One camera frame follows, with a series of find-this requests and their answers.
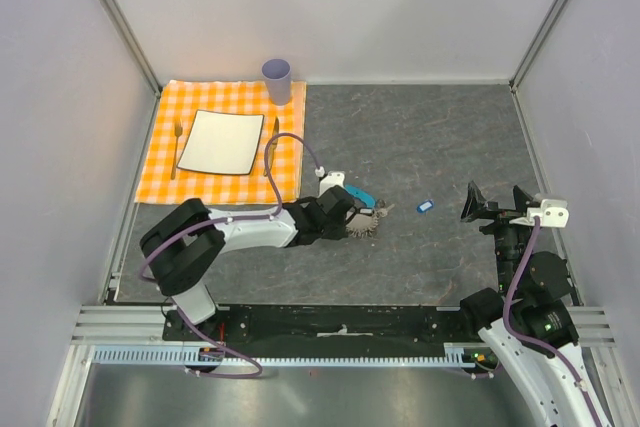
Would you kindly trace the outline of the metal keyring plate blue handle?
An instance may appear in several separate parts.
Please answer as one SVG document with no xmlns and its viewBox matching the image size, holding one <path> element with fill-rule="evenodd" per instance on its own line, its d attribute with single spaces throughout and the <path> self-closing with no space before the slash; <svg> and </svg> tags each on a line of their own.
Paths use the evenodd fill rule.
<svg viewBox="0 0 640 427">
<path fill-rule="evenodd" d="M 354 198 L 354 210 L 347 216 L 346 231 L 351 237 L 371 236 L 377 228 L 379 218 L 375 213 L 371 216 L 359 214 L 360 208 L 376 208 L 376 199 L 355 186 L 347 184 L 345 190 Z"/>
</svg>

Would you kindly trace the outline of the blue key tag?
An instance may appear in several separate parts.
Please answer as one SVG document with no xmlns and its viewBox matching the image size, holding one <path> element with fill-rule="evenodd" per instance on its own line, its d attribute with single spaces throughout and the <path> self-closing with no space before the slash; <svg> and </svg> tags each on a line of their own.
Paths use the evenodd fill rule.
<svg viewBox="0 0 640 427">
<path fill-rule="evenodd" d="M 424 202 L 422 202 L 421 204 L 419 204 L 416 208 L 416 210 L 420 213 L 426 213 L 429 210 L 433 209 L 435 206 L 434 202 L 432 200 L 426 200 Z"/>
</svg>

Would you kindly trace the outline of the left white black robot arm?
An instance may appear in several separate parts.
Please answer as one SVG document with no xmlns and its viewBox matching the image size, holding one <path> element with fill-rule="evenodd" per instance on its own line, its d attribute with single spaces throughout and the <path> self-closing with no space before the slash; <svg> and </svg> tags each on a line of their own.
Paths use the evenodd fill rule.
<svg viewBox="0 0 640 427">
<path fill-rule="evenodd" d="M 220 318 L 203 277 L 218 256 L 341 240 L 364 232 L 373 220 L 374 211 L 340 186 L 272 211 L 224 212 L 194 198 L 150 229 L 139 246 L 162 295 L 186 316 L 185 329 L 198 340 L 208 340 L 218 332 Z"/>
</svg>

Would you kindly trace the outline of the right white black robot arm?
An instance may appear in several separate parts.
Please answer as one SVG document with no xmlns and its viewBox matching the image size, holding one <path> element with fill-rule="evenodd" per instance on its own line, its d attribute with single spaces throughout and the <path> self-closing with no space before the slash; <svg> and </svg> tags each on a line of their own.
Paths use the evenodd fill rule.
<svg viewBox="0 0 640 427">
<path fill-rule="evenodd" d="M 542 229 L 567 225 L 568 204 L 520 187 L 514 187 L 513 198 L 513 208 L 503 209 L 486 200 L 475 182 L 467 187 L 461 219 L 483 221 L 480 232 L 493 238 L 498 287 L 460 303 L 460 333 L 490 350 L 473 354 L 474 366 L 466 373 L 478 380 L 505 372 L 538 426 L 608 426 L 563 302 L 572 291 L 567 262 L 535 249 Z"/>
</svg>

